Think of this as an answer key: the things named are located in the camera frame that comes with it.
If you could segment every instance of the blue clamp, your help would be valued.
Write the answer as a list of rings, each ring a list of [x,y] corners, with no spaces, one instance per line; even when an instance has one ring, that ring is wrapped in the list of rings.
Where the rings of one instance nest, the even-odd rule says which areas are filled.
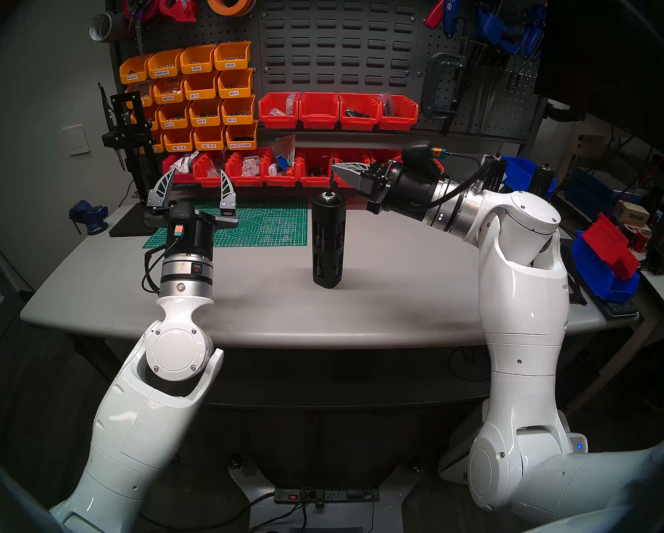
[[[88,235],[97,235],[107,228],[105,217],[108,216],[106,206],[91,206],[87,200],[81,200],[68,212],[68,219],[80,233],[78,223],[87,227]]]

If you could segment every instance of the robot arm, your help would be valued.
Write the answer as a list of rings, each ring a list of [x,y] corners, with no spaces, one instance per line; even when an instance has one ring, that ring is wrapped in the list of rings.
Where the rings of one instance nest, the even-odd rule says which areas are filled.
[[[216,229],[238,225],[234,186],[221,172],[221,215],[169,204],[174,170],[149,193],[148,221],[167,227],[152,323],[126,358],[100,404],[87,465],[73,494],[51,514],[77,533],[127,532],[153,481],[171,462],[223,364],[223,351],[192,319],[213,305]]]

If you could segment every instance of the pegboard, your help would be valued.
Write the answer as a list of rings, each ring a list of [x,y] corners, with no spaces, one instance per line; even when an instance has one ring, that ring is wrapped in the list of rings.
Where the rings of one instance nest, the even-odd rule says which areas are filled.
[[[437,0],[258,0],[249,15],[239,18],[218,16],[206,0],[196,1],[200,6],[196,23],[170,19],[145,23],[144,51],[250,40],[257,99],[275,91],[390,91],[420,102],[430,58],[441,51],[459,54],[460,35],[468,18],[468,34],[475,39],[471,0],[462,1],[458,32],[451,39],[441,27],[429,30],[423,26]],[[521,26],[527,8],[543,1],[504,0],[500,16]],[[138,53],[134,41],[119,45],[122,60]],[[467,56],[474,45],[468,45]],[[492,76],[489,68],[478,67],[449,133],[526,141],[539,99],[533,93],[538,65],[520,56],[510,58],[507,70],[524,75],[511,90],[507,87],[509,74],[498,74],[494,105],[482,129]],[[449,68],[436,99],[438,107],[450,105],[455,87],[452,74]],[[438,133],[442,125],[443,120],[429,120],[419,113],[412,132]]]

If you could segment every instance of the blue tool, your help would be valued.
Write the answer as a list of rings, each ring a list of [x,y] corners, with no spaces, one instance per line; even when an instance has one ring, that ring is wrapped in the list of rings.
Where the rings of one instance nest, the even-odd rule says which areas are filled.
[[[103,232],[107,228],[107,222],[105,221],[107,215],[106,206],[92,207],[87,200],[81,200],[70,208],[68,219],[72,221],[79,233],[80,228],[77,224],[81,223],[87,227],[88,235],[97,235],[97,233]]]
[[[460,0],[438,0],[431,12],[424,19],[426,28],[436,28],[443,21],[443,33],[452,38],[458,30],[458,13]]]

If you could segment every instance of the red tool handle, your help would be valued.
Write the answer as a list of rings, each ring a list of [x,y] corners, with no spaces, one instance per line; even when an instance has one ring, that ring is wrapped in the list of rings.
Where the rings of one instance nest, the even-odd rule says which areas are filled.
[[[443,20],[445,2],[446,0],[438,0],[438,3],[433,6],[433,9],[431,9],[431,12],[428,13],[428,16],[423,21],[426,28],[436,28],[441,23]]]

